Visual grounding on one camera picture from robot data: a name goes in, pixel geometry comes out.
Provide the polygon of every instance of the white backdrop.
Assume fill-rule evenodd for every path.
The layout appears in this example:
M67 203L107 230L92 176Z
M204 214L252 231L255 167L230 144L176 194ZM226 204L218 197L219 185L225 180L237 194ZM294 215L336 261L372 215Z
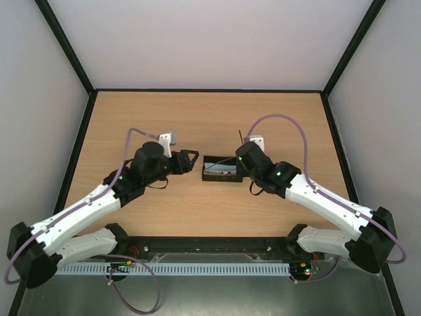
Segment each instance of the white backdrop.
M330 98L360 200L389 209L407 247L390 266L406 315L421 309L420 11L387 1Z
M50 0L95 88L321 90L371 0Z
M0 9L0 273L10 229L52 214L87 94L35 1ZM0 315L17 285L0 281Z

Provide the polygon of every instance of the wooden tabletop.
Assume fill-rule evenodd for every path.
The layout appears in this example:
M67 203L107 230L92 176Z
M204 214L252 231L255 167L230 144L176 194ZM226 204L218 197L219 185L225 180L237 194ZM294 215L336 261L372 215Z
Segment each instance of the wooden tabletop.
M130 127L152 134L177 131L173 150L201 154L192 172L169 176L165 190L147 188L124 208L93 223L93 232L119 223L131 236L286 236L297 223L334 227L316 213L278 196L249 193L243 183L203 182L203 155L234 155L261 116L282 113L301 124L309 142L310 176L347 197L320 95L317 93L99 92L67 205L78 201L117 169ZM270 118L254 134L264 136L273 162L303 168L303 141L292 123ZM134 135L129 156L150 139Z

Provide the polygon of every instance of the purple cable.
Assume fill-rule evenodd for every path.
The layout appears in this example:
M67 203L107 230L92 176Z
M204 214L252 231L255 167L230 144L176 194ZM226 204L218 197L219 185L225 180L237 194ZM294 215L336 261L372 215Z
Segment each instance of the purple cable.
M97 196L91 198L91 202L96 201L97 199L103 197L105 194L108 193L109 190L111 190L111 188L115 185L115 183L118 180L118 177L121 174L121 171L124 167L124 162L126 160L126 156L127 156L127 152L128 152L128 148L129 148L129 143L130 143L130 137L132 136L132 132L138 132L144 136L153 138L155 140L158 140L159 137L156 135L152 135L146 132L143 132L141 130L138 130L137 128L132 127L131 129L129 129L128 133L127 133L127 137L126 137L126 144L124 145L124 151L123 151L123 157L120 163L120 166L116 172L116 175L114 176L113 180L111 181L111 183L108 185L107 189L104 190L104 192L98 194ZM77 210L81 209L83 206L87 205L86 202L82 202L81 204L77 204L75 207L73 207L72 209L70 209L69 211L67 211L66 213L62 214L61 216L57 217L54 221L52 221L51 223L49 223L47 225L47 228L45 229L48 230L51 227L53 227L54 225L56 225L59 221L63 220L64 218L66 218L67 216L69 216L70 214L76 212ZM38 236L41 236L41 234L44 233L44 230L40 230L39 232L35 233L31 238L29 238L28 240L26 240L21 247L16 251L16 253L12 256L11 260L9 261L9 264L7 265L5 274L3 276L3 280L5 281L6 284L16 284L20 282L20 279L18 280L9 280L9 274L12 270L13 264L16 261L16 259L19 257L19 255L26 249L26 247L28 247L28 245L33 242Z
M333 269L328 274L322 276L321 278L317 278L316 280L299 281L299 280L296 280L293 275L291 275L292 281L297 282L297 283L315 283L315 282L318 282L318 281L326 280L326 279L330 278L332 276L332 274L335 273L335 271L339 267L339 264L340 264L341 260L342 260L342 257L338 257Z
M121 259L127 259L127 260L131 260L131 261L135 261L137 263L139 263L140 265L143 265L148 271L149 273L151 273L153 280L155 282L155 284L157 285L157 300L155 302L155 305L152 307L152 309L150 311L140 311L136 308L134 308L133 306L131 306L121 295L121 293L118 291L116 284L112 281L112 274L115 272L116 269L111 270L110 275L109 275L109 284L112 285L112 287L115 289L118 298L120 298L120 301L124 304L124 306L126 306L130 311L132 311L133 313L136 313L138 315L149 315L152 314L154 312L156 312L156 310L158 309L158 305L159 305L159 300L161 298L161 287L159 286L158 283L158 278L155 275L155 273L152 271L152 269L146 265L145 263L143 263L142 261L138 260L138 259L134 259L131 257L128 257L127 255L105 255L105 257L111 257L111 258L121 258Z
M307 145L307 138L305 137L305 133L304 133L303 128L300 126L300 124L298 124L298 122L296 120L294 120L293 118L291 118L287 115L283 115L283 114L265 115L265 116L261 117L259 120L257 120L256 123L254 123L252 125L252 127L250 128L250 131L247 133L247 137L249 137L251 135L251 133L253 132L253 130L255 129L255 127L257 126L258 123L260 123L262 120L266 120L267 118L269 119L271 117L280 117L280 118L283 118L283 119L287 119L289 122L293 123L295 125L295 127L297 127L298 130L300 131L300 134L301 134L301 137L303 138L303 143L304 143L304 176L305 176L305 180L307 181L307 184L313 190L316 190L316 186L310 181L310 176L309 176L309 168L308 168L309 149L308 149L308 145ZM319 193L321 196L324 196L329 201L334 202L334 203L338 204L339 206L342 206L344 209L352 212L353 214L356 213L356 211L352 207L342 203L341 201L336 200L336 198L330 196L329 194L323 192L322 190L317 190L317 193ZM390 263L390 264L404 263L407 260L407 251L405 250L405 247L402 245L402 243L400 241L398 241L398 239L392 233L390 233L390 231L388 231L386 228L384 228L381 224L377 223L375 220L371 219L370 217L368 217L364 214L361 214L360 216L363 219L365 219L366 221L368 221L369 223L371 223L372 225L374 225L375 227L379 228L401 250L402 258L400 260L387 260L386 262Z

